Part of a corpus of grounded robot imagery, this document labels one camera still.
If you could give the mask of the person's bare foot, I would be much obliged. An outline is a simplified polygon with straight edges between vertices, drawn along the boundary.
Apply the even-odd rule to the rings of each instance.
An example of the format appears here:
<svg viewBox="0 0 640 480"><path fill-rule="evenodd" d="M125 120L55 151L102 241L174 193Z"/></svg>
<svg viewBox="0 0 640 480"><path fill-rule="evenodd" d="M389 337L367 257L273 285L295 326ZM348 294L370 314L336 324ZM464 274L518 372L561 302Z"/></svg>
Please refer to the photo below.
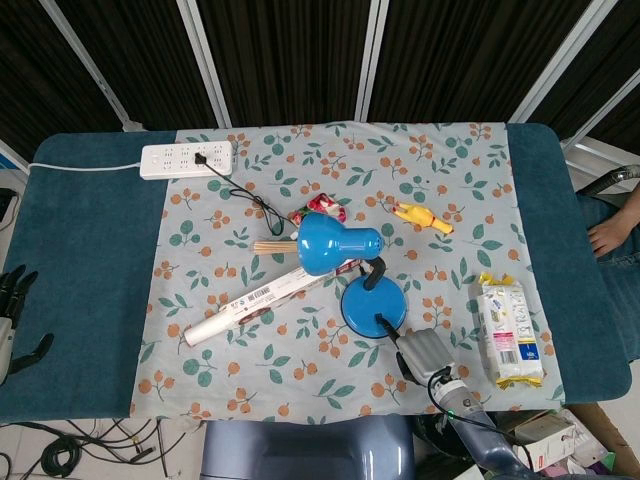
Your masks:
<svg viewBox="0 0 640 480"><path fill-rule="evenodd" d="M588 230L594 255L599 258L621 246L640 224L640 183L613 216Z"/></svg>

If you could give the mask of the white power strip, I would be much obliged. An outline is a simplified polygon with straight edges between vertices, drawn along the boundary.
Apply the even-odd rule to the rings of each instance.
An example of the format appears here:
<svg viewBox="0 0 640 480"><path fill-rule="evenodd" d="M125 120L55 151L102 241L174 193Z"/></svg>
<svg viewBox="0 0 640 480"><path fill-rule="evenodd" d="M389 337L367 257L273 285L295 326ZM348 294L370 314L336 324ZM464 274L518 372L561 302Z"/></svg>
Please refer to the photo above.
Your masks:
<svg viewBox="0 0 640 480"><path fill-rule="evenodd" d="M142 149L140 177L171 180L230 175L233 151L229 141L146 145Z"/></svg>

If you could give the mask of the blue desk lamp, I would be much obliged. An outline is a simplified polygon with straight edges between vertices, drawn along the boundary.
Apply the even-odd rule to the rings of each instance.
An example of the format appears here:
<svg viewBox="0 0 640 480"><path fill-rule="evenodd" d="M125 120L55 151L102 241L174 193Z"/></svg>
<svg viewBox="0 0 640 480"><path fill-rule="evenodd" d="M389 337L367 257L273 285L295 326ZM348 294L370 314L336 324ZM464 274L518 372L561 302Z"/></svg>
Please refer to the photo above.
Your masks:
<svg viewBox="0 0 640 480"><path fill-rule="evenodd" d="M333 217L312 213L302 220L296 244L307 274L353 274L338 295L343 320L353 332L370 339L398 337L407 302L399 285L386 276L378 230L347 228Z"/></svg>

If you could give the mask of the bundle of wooden sticks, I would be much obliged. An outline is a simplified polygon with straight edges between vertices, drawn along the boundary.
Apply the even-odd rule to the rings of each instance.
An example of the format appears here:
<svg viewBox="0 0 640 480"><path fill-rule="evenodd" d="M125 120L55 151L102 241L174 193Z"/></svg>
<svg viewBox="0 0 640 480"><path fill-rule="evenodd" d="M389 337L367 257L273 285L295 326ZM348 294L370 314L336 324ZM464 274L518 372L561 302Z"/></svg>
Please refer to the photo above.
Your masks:
<svg viewBox="0 0 640 480"><path fill-rule="evenodd" d="M275 255L296 253L298 246L296 241L256 241L252 250L255 255Z"/></svg>

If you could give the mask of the floral patterned tablecloth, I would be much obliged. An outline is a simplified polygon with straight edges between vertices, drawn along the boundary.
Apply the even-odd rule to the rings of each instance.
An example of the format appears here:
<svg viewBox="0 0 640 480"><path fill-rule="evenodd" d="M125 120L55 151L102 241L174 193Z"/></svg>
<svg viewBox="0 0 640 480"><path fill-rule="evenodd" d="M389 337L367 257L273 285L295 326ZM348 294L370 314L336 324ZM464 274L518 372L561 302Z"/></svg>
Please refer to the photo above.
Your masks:
<svg viewBox="0 0 640 480"><path fill-rule="evenodd" d="M408 303L403 330L433 329L454 358L453 374L487 410L564 402L504 124L334 122L182 130L176 139L229 141L233 171L225 180L168 185L132 416L317 425L432 409L426 393L403 379L393 344L362 337L343 320L338 295L351 272L200 345L186 343L191 325L297 266L291 254L254 254L253 244L270 232L261 210L231 195L234 184L285 214L325 193L346 209L348 226L377 229L388 275ZM405 222L392 213L397 203L428 208L454 231ZM544 368L542 387L502 390L488 378L475 301L482 272L521 284Z"/></svg>

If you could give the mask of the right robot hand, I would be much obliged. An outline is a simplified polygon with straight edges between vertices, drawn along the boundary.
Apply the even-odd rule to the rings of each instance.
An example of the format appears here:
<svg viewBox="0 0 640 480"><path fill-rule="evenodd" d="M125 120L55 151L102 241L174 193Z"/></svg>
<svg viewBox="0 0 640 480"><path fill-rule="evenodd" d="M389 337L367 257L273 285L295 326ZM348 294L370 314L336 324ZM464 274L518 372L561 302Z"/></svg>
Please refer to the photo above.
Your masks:
<svg viewBox="0 0 640 480"><path fill-rule="evenodd" d="M403 377L427 387L430 380L451 374L454 359L433 329L400 335L381 315L375 316L396 347L396 360Z"/></svg>

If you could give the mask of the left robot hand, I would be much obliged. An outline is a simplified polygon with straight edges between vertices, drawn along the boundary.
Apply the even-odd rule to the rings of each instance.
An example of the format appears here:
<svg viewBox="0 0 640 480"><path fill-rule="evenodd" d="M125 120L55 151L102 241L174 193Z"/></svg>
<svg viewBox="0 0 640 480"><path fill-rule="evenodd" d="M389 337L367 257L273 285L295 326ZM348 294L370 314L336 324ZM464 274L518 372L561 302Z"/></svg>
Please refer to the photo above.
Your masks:
<svg viewBox="0 0 640 480"><path fill-rule="evenodd" d="M37 271L28 274L25 271L26 266L22 264L13 271L0 275L0 317L9 318L12 321L12 328L15 330L14 340L26 296L38 276ZM12 352L11 365L7 377L39 363L49 352L53 341L54 334L47 333L41 338L38 346L32 352L21 357L15 357Z"/></svg>

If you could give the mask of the teal table cover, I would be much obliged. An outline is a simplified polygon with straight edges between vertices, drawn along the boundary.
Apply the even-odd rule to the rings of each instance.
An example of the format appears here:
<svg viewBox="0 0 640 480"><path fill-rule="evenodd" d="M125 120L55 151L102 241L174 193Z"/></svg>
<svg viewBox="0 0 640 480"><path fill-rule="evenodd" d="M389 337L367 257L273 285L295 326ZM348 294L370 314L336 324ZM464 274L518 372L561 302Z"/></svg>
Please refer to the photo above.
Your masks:
<svg viewBox="0 0 640 480"><path fill-rule="evenodd" d="M632 383L629 361L559 140L542 124L504 125L562 404L619 398ZM4 267L38 272L15 352L47 333L54 341L0 386L0 422L132 416L166 192L180 180L143 180L141 154L180 143L178 133L56 134L38 147Z"/></svg>

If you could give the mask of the red floral wrapped item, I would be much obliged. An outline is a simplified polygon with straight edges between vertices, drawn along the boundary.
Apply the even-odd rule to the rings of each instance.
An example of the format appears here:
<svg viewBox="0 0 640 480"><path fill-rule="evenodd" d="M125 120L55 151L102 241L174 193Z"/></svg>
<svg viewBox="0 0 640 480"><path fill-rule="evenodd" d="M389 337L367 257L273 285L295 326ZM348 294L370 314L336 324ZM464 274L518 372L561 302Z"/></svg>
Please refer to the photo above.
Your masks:
<svg viewBox="0 0 640 480"><path fill-rule="evenodd" d="M289 220L299 226L302 220L311 213L328 215L344 224L347 219L346 209L325 193L316 195L307 201L302 207L289 215Z"/></svg>

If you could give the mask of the white snack package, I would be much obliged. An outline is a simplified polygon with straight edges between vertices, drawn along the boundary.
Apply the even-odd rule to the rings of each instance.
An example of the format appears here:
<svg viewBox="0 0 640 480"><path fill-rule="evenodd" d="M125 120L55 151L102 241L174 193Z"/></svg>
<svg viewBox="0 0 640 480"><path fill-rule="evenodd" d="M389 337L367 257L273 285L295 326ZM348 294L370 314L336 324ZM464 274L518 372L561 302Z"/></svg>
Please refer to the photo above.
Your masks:
<svg viewBox="0 0 640 480"><path fill-rule="evenodd" d="M488 378L499 389L543 386L544 368L524 290L508 275L482 272L477 279L477 318Z"/></svg>

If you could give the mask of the blue robot torso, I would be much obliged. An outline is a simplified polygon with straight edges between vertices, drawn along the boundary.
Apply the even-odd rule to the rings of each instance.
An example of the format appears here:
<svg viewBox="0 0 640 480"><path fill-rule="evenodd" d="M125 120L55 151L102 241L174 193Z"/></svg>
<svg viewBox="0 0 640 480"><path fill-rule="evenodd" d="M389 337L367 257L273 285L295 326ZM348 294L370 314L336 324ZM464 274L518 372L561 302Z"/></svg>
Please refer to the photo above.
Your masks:
<svg viewBox="0 0 640 480"><path fill-rule="evenodd" d="M324 425L212 421L200 480L415 480L406 417Z"/></svg>

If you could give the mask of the yellow rubber chicken toy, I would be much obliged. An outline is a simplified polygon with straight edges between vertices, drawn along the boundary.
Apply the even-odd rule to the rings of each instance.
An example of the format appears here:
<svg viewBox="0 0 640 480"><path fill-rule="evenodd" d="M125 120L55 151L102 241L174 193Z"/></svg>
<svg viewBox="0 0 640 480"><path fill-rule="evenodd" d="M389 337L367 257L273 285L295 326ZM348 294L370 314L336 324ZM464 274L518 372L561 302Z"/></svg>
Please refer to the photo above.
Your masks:
<svg viewBox="0 0 640 480"><path fill-rule="evenodd" d="M445 235L451 234L454 231L452 225L444 222L428 208L420 205L397 203L392 208L392 213L405 222L418 225L421 228L433 228Z"/></svg>

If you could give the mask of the long white foil box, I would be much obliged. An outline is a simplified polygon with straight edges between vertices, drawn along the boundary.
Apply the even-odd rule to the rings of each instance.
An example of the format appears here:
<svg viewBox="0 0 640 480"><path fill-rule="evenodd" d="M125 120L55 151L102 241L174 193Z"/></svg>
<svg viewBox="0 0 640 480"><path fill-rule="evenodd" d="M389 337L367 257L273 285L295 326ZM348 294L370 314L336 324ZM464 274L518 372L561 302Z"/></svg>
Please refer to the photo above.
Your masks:
<svg viewBox="0 0 640 480"><path fill-rule="evenodd" d="M196 346L236 325L244 325L253 318L278 308L300 292L307 292L319 283L357 269L360 264L360 260L348 260L320 276L310 275L302 267L298 267L230 301L211 317L190 326L184 331L184 339L190 347Z"/></svg>

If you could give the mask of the cardboard box with items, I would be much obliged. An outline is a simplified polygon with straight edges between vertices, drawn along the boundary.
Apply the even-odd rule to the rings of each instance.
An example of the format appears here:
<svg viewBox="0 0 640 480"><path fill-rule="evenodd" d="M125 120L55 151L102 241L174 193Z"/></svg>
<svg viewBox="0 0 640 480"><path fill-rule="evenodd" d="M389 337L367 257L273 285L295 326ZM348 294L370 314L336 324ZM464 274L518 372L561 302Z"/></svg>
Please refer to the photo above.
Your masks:
<svg viewBox="0 0 640 480"><path fill-rule="evenodd" d="M597 404L511 412L505 426L522 442L518 457L545 478L640 480L640 447L632 447Z"/></svg>

